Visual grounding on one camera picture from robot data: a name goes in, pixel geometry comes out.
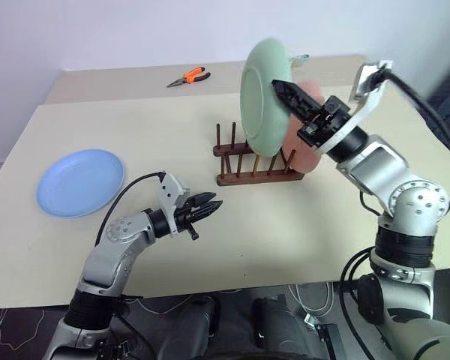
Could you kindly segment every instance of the blue plate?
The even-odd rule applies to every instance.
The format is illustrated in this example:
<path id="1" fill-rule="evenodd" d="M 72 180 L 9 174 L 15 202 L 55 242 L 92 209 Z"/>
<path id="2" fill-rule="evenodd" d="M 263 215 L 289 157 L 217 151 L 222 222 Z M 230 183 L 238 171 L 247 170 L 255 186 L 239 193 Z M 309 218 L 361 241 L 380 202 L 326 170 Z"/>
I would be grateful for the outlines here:
<path id="1" fill-rule="evenodd" d="M 42 176 L 38 205 L 57 218 L 78 218 L 105 206 L 123 178 L 122 162 L 111 152 L 78 151 L 54 163 Z"/>

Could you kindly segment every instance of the pliers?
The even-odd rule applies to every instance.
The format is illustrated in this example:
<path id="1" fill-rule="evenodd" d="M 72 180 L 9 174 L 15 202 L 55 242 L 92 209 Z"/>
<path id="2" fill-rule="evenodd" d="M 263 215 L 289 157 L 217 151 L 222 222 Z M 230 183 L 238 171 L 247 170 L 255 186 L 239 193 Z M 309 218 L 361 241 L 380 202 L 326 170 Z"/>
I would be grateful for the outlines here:
<path id="1" fill-rule="evenodd" d="M 210 73 L 205 73 L 204 75 L 197 76 L 198 74 L 205 71 L 204 67 L 196 67 L 193 70 L 190 70 L 188 73 L 184 73 L 183 77 L 180 79 L 175 80 L 170 85 L 167 86 L 167 88 L 171 88 L 173 86 L 179 86 L 181 84 L 191 84 L 195 83 L 196 81 L 203 81 L 205 79 L 208 79 L 210 77 Z"/>

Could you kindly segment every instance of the green plate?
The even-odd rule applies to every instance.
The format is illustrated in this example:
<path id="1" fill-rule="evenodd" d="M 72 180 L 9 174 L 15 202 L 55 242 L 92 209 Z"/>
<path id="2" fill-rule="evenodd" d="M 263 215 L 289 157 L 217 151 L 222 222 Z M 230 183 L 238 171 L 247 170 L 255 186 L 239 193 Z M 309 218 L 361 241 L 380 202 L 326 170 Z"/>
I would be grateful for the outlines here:
<path id="1" fill-rule="evenodd" d="M 241 126 L 253 151 L 266 157 L 280 150 L 290 119 L 290 111 L 275 96 L 274 79 L 291 82 L 292 71 L 287 49 L 270 38 L 250 52 L 240 88 Z"/>

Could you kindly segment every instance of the beige tabletop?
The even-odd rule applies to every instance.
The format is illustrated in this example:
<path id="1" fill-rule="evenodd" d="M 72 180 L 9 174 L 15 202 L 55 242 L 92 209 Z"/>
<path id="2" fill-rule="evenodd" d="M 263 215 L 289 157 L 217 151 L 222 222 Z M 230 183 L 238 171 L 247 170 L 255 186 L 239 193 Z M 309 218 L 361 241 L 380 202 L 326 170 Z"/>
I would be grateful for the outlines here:
<path id="1" fill-rule="evenodd" d="M 348 85 L 323 88 L 325 96 L 344 100 L 349 91 Z M 377 219 L 360 206 L 358 190 L 327 157 L 302 181 L 218 187 L 215 124 L 221 123 L 224 142 L 238 121 L 240 141 L 239 119 L 236 93 L 39 106 L 0 172 L 0 308 L 71 300 L 107 209 L 58 219 L 38 208 L 35 191 L 48 167 L 82 149 L 119 156 L 125 184 L 166 170 L 192 193 L 214 191 L 223 200 L 218 211 L 196 224 L 198 240 L 182 233 L 159 239 L 141 254 L 125 293 L 152 297 L 337 280 L 348 258 L 374 243 Z M 393 88 L 363 128 L 380 134 L 413 172 L 450 193 L 449 152 Z M 244 168 L 252 161 L 251 155 Z M 112 218 L 157 208 L 157 189 L 153 179 L 137 185 Z M 450 215 L 440 223 L 433 261 L 450 267 Z M 357 275 L 369 271 L 362 266 Z"/>

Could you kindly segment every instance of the robotic arm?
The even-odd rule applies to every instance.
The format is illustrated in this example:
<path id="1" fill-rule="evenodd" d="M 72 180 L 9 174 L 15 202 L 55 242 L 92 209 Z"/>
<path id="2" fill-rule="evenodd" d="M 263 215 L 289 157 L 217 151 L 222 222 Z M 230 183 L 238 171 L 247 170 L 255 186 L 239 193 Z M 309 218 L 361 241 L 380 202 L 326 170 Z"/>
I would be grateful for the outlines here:
<path id="1" fill-rule="evenodd" d="M 198 239 L 192 224 L 222 204 L 210 201 L 215 193 L 188 197 L 190 189 L 171 174 L 163 173 L 160 180 L 160 209 L 120 217 L 105 229 L 85 262 L 75 295 L 58 322 L 43 360 L 99 359 L 99 353 L 105 359 L 110 320 L 121 303 L 135 259 L 168 234 L 174 237 L 188 230 L 193 240 Z"/>
<path id="2" fill-rule="evenodd" d="M 398 359 L 450 359 L 450 325 L 432 320 L 431 263 L 437 223 L 449 209 L 449 196 L 439 184 L 412 174 L 385 140 L 359 127 L 380 102 L 385 87 L 380 74 L 391 67 L 390 61 L 362 66 L 352 92 L 358 109 L 352 115 L 335 96 L 321 106 L 296 84 L 273 80 L 272 85 L 282 104 L 303 122 L 298 137 L 330 156 L 340 173 L 383 207 L 370 253 L 373 274 L 358 281 L 360 314 L 377 326 Z"/>

